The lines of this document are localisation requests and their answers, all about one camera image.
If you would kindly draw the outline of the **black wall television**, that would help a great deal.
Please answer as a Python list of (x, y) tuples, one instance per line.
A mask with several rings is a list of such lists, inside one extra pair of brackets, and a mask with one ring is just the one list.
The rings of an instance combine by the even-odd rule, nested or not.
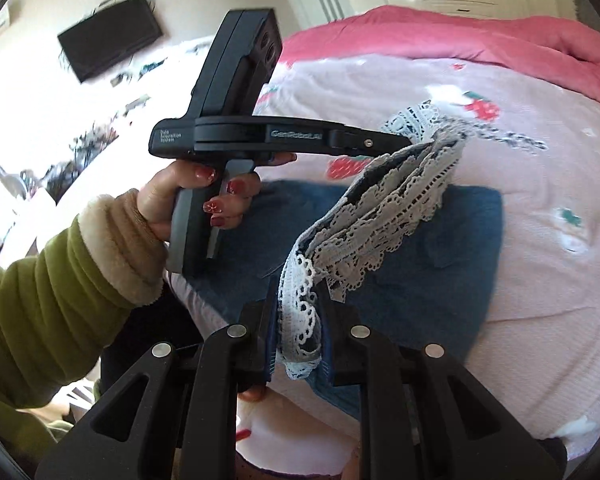
[(57, 39), (79, 82), (93, 79), (163, 36), (149, 0), (123, 0), (61, 32)]

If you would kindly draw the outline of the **pink quilted comforter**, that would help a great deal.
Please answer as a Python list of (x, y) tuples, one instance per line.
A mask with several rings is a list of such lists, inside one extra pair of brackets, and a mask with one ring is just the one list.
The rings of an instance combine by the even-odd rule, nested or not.
[(407, 6), (378, 6), (284, 41), (283, 63), (380, 54), (457, 58), (509, 68), (600, 103), (600, 32), (551, 16), (462, 18)]

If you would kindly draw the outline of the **pink strawberry print bedsheet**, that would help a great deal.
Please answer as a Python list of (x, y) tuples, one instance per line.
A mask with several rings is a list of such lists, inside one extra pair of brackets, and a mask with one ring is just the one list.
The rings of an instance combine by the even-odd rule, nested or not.
[(442, 344), (535, 437), (600, 437), (600, 103), (495, 65), (371, 54), (280, 66), (260, 115), (468, 136), (434, 218), (347, 294), (400, 344)]

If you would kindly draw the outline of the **blue denim lace-trimmed pants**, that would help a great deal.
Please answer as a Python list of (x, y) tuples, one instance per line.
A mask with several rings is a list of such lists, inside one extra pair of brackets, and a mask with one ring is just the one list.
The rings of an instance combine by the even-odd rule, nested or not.
[(238, 319), (242, 306), (279, 281), (278, 359), (292, 379), (358, 416), (352, 387), (322, 369), (324, 318), (315, 289), (358, 308), (366, 325), (397, 344), (443, 344), (464, 359), (486, 318), (503, 238), (501, 195), (452, 185), (468, 139), (442, 125), (425, 141), (374, 159), (349, 186), (265, 183), (244, 223), (198, 278), (168, 278), (199, 330)]

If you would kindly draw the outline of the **white dresser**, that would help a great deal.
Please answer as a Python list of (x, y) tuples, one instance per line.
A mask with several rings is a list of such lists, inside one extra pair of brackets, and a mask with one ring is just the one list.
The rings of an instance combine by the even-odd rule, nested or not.
[(151, 126), (181, 113), (211, 40), (164, 44), (81, 84), (60, 49), (0, 39), (0, 263), (42, 248), (90, 200), (162, 168)]

